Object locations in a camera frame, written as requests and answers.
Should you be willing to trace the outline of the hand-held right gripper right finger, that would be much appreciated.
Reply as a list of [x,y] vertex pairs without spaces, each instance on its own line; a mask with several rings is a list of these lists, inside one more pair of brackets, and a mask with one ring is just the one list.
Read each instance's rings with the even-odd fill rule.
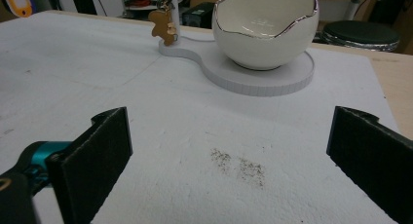
[[392,220],[413,224],[413,140],[337,106],[326,154]]

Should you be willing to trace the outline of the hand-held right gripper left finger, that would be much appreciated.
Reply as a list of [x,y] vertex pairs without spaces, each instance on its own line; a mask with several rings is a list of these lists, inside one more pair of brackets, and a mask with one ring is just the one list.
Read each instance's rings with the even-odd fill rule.
[[92,122],[46,159],[64,224],[91,223],[132,155],[125,107],[102,112]]

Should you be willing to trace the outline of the white key stand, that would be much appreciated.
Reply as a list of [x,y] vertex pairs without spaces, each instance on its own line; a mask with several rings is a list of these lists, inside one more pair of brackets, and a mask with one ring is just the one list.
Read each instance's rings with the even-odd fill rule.
[[219,49],[214,36],[209,40],[179,36],[170,46],[159,43],[161,54],[191,59],[215,85],[251,96],[286,95],[306,88],[315,73],[315,62],[307,49],[287,64],[270,70],[254,70],[229,59]]

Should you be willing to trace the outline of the brown bear keychain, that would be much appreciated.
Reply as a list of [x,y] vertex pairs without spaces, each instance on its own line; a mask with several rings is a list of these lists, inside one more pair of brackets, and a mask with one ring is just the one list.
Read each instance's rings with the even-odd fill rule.
[[175,23],[172,21],[171,6],[167,0],[161,0],[157,4],[158,9],[148,15],[148,19],[154,23],[153,37],[160,37],[165,46],[172,45],[178,37]]

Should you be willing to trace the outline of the white foam mat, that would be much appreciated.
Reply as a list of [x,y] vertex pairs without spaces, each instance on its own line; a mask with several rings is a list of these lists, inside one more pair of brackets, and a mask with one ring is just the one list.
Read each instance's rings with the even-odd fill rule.
[[124,106],[132,157],[94,224],[393,224],[327,156],[333,112],[394,118],[369,60],[310,52],[284,96],[215,86],[162,56],[146,25],[41,13],[0,23],[0,172],[39,140],[72,140]]

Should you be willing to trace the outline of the black round stool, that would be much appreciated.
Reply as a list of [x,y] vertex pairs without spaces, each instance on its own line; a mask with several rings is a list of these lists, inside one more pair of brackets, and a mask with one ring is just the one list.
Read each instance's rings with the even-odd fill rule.
[[316,33],[315,43],[378,52],[393,52],[399,35],[385,25],[358,20],[339,20],[327,23]]

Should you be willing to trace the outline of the white desk leg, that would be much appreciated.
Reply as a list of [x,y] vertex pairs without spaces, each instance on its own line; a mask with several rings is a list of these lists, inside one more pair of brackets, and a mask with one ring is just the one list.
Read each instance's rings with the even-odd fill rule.
[[358,9],[361,7],[362,0],[351,0],[348,4],[348,7],[343,15],[343,20],[353,20],[357,14]]

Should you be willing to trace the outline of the white eggshell bowl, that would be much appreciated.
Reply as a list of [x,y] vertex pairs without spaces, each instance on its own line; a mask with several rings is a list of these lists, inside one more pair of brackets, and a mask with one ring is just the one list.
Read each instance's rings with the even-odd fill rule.
[[212,31],[236,64],[270,70],[306,51],[319,24],[318,0],[218,0]]

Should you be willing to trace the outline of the black computer tower green sticker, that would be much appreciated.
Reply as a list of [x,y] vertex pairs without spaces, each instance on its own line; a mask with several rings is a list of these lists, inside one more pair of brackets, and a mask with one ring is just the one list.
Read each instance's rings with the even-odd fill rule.
[[182,14],[182,24],[186,26],[211,29],[213,8],[213,3],[200,3]]

